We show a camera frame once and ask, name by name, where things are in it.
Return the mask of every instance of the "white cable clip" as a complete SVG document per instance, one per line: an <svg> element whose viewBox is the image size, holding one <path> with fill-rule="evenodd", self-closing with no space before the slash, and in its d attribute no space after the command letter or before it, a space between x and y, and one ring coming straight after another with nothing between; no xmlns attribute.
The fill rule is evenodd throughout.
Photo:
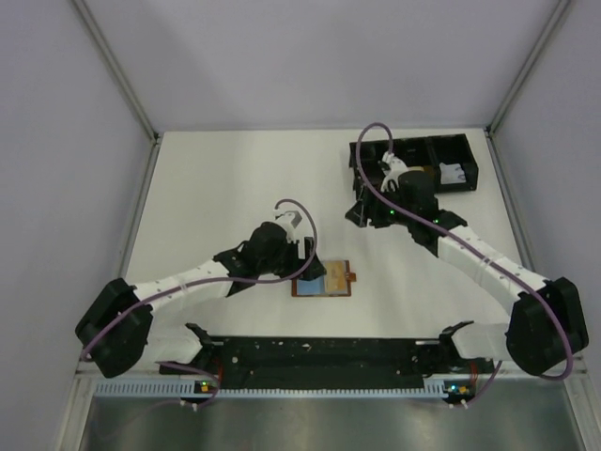
<svg viewBox="0 0 601 451"><path fill-rule="evenodd" d="M186 296L188 294L189 288L188 288L188 285L187 285L185 279L180 274L174 275L173 278L176 279L176 282L177 282L177 285L179 286L179 290L181 291L181 294L183 296Z"/></svg>

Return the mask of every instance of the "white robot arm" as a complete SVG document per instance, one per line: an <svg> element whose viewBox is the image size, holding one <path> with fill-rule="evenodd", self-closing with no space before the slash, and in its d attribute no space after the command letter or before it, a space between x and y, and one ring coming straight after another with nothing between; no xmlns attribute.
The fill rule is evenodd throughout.
<svg viewBox="0 0 601 451"><path fill-rule="evenodd" d="M196 324L186 323L186 310L199 303L236 294L273 273L304 280L325 273L315 256L314 239L300 237L297 210L277 210L248 241L223 251L186 272L135 286L111 281L77 325L75 333L106 377L137 363L189 363L210 340ZM111 324L118 318L118 325Z"/></svg>

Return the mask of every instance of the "black bracket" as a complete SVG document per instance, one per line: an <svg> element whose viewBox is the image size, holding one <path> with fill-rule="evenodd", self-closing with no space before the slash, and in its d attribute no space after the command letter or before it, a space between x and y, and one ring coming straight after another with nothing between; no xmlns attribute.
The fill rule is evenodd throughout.
<svg viewBox="0 0 601 451"><path fill-rule="evenodd" d="M564 277L538 290L557 316L572 353L586 348L589 334L576 286ZM526 292L514 304L507 331L507 349L517 365L540 376L565 360L565 349L543 306Z"/></svg>
<svg viewBox="0 0 601 451"><path fill-rule="evenodd" d="M106 284L75 328L84 347L121 312L140 302L134 290L121 278ZM140 359L152 323L151 309L143 305L131 311L90 352L104 377L118 376Z"/></svg>

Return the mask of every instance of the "metal frame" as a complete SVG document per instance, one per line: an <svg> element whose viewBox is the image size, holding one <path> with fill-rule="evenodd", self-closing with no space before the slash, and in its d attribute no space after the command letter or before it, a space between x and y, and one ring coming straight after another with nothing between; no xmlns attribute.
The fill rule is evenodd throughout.
<svg viewBox="0 0 601 451"><path fill-rule="evenodd" d="M138 195L130 220L128 221L127 234L124 236L120 246L122 253L121 258L116 265L115 274L124 275L131 258L135 236L140 225L146 197L150 188L150 181L158 160L161 138L152 126L142 103L136 97L129 80L111 50L108 41L103 35L87 2L85 0L69 0L69 3L72 5L73 10L80 19L85 31L99 52L100 59L113 77L124 101L128 104L131 112L140 123L140 126L144 130L152 146L148 155L146 170L139 182ZM519 73L504 96L498 110L493 116L490 124L485 128L492 161L516 238L517 249L523 264L531 270L534 269L536 261L532 251L531 240L525 229L522 215L519 211L519 205L516 202L516 197L511 191L511 182L504 169L501 153L495 143L494 137L502 127L504 120L510 113L519 94L535 71L545 50L557 35L557 32L569 15L574 3L574 0L558 0L545 27L537 41L534 43ZM136 377L155 377L154 374L152 374L152 371L142 370L138 373L139 374L136 374ZM581 355L576 356L574 373L574 377L570 378L565 383L565 386L582 440L585 443L587 450L601 451L600 404ZM501 378L512 379L529 377L509 364L505 366L499 376ZM55 447L57 451L78 449L84 434L87 412L90 408L98 377L101 377L100 372L94 368L90 368L89 365L80 365L78 368L69 394L68 408L65 412L63 424L58 434L58 440Z"/></svg>
<svg viewBox="0 0 601 451"><path fill-rule="evenodd" d="M516 102L519 93L532 76L532 73L540 61L541 56L550 45L553 38L557 35L557 32L565 22L565 19L569 15L573 5L574 0L559 0L557 5L555 5L555 8L551 12L543 31L534 43L534 46L526 57L526 61L524 61L524 64L517 73L516 78L505 94L505 97L499 105L497 112L490 121L490 125L486 128L491 135L494 135L501 128L503 121L511 110L511 107Z"/></svg>
<svg viewBox="0 0 601 451"><path fill-rule="evenodd" d="M69 3L73 7L75 14L80 19L84 30L91 38L94 47L99 53L100 59L104 63L104 66L109 71L109 74L113 77L121 96L126 104L130 107L131 113L135 116L140 126L146 133L148 140L154 145L159 138L159 134L156 132L148 115L142 107L142 103L138 100L131 87L130 81L125 76L121 65L117 61L115 54L111 50L108 41L104 37L102 30L100 29L92 11L85 2L85 0L69 0Z"/></svg>

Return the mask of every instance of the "gray wall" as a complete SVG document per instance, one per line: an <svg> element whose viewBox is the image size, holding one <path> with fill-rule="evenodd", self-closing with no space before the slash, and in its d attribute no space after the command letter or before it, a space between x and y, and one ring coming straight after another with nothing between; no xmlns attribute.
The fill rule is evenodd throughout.
<svg viewBox="0 0 601 451"><path fill-rule="evenodd" d="M577 283L601 393L601 2L577 0L498 137L541 271Z"/></svg>
<svg viewBox="0 0 601 451"><path fill-rule="evenodd" d="M165 130L485 125L556 0L88 0Z"/></svg>
<svg viewBox="0 0 601 451"><path fill-rule="evenodd" d="M65 0L0 14L0 449L50 449L148 144Z"/></svg>

